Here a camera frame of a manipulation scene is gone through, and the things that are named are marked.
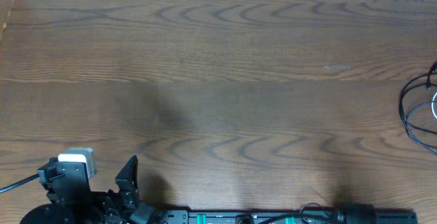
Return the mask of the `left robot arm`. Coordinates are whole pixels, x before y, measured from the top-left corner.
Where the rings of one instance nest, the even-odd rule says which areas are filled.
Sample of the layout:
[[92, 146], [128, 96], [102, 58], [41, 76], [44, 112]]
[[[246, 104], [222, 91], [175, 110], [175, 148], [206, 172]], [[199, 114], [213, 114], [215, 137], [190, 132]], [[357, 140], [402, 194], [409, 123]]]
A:
[[50, 203], [28, 212], [22, 223], [159, 223], [162, 214], [139, 199], [138, 159], [132, 156], [115, 178], [118, 192], [92, 191], [85, 163], [51, 159], [38, 169]]

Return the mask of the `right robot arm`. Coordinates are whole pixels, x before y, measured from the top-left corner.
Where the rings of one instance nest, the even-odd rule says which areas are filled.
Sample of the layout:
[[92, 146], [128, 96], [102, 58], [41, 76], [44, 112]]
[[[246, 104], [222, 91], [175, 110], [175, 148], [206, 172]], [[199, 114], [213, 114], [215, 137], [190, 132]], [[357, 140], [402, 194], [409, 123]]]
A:
[[371, 204], [341, 204], [337, 209], [337, 221], [344, 224], [377, 224], [378, 216]]

